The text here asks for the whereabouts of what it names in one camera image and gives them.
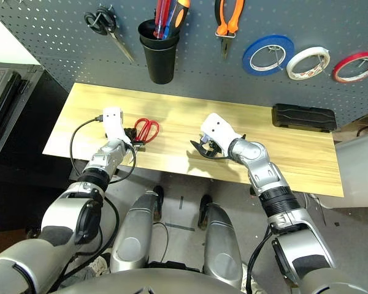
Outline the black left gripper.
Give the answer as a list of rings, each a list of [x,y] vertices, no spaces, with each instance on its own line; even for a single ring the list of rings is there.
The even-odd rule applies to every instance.
[[[137,139],[137,129],[136,128],[124,128],[125,135],[130,139],[132,147],[135,151],[144,151],[145,142],[141,139]]]

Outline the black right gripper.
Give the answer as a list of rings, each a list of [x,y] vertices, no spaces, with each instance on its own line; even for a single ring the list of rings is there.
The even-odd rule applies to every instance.
[[[221,148],[207,135],[201,137],[201,142],[190,140],[198,153],[207,159],[217,159],[217,154],[223,155]]]

